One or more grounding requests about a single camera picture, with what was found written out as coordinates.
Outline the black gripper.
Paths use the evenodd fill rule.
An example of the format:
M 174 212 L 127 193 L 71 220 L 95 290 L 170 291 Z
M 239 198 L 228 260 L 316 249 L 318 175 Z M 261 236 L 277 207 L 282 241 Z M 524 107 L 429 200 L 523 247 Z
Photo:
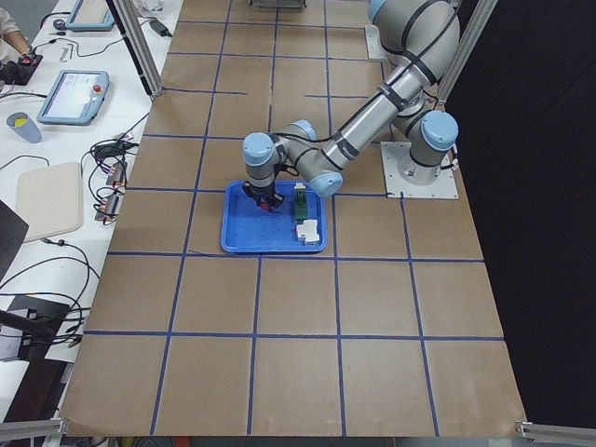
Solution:
M 276 191 L 274 183 L 261 187 L 244 182 L 242 190 L 246 196 L 255 201 L 257 206 L 280 206 L 282 204 L 282 195 Z

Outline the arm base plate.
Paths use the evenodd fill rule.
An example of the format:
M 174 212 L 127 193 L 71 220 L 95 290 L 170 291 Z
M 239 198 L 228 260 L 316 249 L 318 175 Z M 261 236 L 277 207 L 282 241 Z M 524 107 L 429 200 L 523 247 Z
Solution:
M 458 199 L 454 170 L 444 155 L 436 167 L 422 167 L 411 158 L 409 142 L 382 142 L 386 195 L 394 198 Z
M 385 61 L 386 51 L 381 45 L 379 29 L 372 24 L 367 24 L 364 26 L 364 34 L 368 59 L 370 61 Z

